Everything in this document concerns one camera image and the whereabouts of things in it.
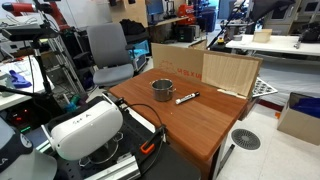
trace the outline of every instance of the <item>marker pen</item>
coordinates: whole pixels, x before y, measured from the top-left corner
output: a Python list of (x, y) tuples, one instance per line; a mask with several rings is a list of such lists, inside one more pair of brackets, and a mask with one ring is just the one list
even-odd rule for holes
[(195, 93), (189, 94), (189, 95), (185, 96), (185, 97), (182, 98), (182, 99), (177, 99), (177, 100), (176, 100), (176, 104), (183, 103), (183, 102), (188, 101), (189, 99), (195, 98), (195, 97), (197, 97), (197, 96), (199, 96), (199, 95), (200, 95), (199, 92), (195, 92)]

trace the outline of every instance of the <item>chair backrest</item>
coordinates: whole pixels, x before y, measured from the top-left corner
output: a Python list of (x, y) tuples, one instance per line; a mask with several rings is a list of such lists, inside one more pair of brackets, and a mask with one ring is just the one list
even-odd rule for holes
[(126, 39), (120, 23), (107, 23), (87, 28), (89, 43), (98, 68), (130, 63)]

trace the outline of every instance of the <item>white desk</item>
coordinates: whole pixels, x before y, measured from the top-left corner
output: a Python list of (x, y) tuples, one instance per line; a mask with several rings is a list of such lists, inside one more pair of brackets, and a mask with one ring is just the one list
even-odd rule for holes
[(293, 47), (298, 36), (271, 36), (267, 43), (252, 42), (253, 35), (243, 35), (242, 41), (230, 41), (226, 47), (233, 49), (268, 51), (289, 54), (320, 56), (320, 44), (301, 43), (300, 48)]
[[(44, 92), (44, 87), (43, 87), (43, 78), (41, 76), (40, 68), (38, 62), (35, 60), (34, 57), (31, 57), (31, 64), (32, 64), (32, 70), (33, 70), (33, 77), (34, 77), (34, 92)], [(0, 63), (0, 70), (6, 73), (9, 73), (10, 70), (14, 70), (17, 73), (23, 75), (25, 79), (29, 82), (32, 83), (32, 76), (31, 76), (31, 69), (29, 65), (29, 59), (28, 57), (25, 57), (23, 61), (20, 62), (14, 62), (14, 63), (7, 63), (7, 64), (2, 64)], [(54, 85), (48, 78), (51, 89), (54, 88)], [(32, 92), (33, 88), (32, 86), (28, 88), (22, 88), (18, 89), (22, 91), (27, 91), (27, 92)], [(2, 97), (0, 96), (0, 110), (6, 109), (8, 107), (14, 106), (16, 104), (19, 104), (21, 102), (24, 102), (26, 100), (31, 99), (30, 96), (25, 96), (25, 95), (19, 95), (19, 94), (14, 94), (9, 97)]]

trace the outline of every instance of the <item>floor drain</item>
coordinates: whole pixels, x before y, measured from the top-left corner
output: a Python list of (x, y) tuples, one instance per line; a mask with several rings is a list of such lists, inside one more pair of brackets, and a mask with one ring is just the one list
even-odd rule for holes
[(245, 129), (236, 129), (231, 133), (232, 140), (240, 147), (247, 150), (255, 150), (260, 147), (259, 138)]

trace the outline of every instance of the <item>wooden board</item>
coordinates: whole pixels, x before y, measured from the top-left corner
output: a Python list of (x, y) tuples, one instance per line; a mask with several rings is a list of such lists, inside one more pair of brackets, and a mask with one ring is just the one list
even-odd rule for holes
[(136, 3), (129, 4), (128, 0), (117, 2), (116, 6), (110, 6), (113, 22), (120, 22), (122, 19), (130, 19), (142, 23), (148, 27), (147, 10), (144, 0), (136, 0)]
[(249, 97), (260, 65), (259, 59), (205, 54), (202, 82)]

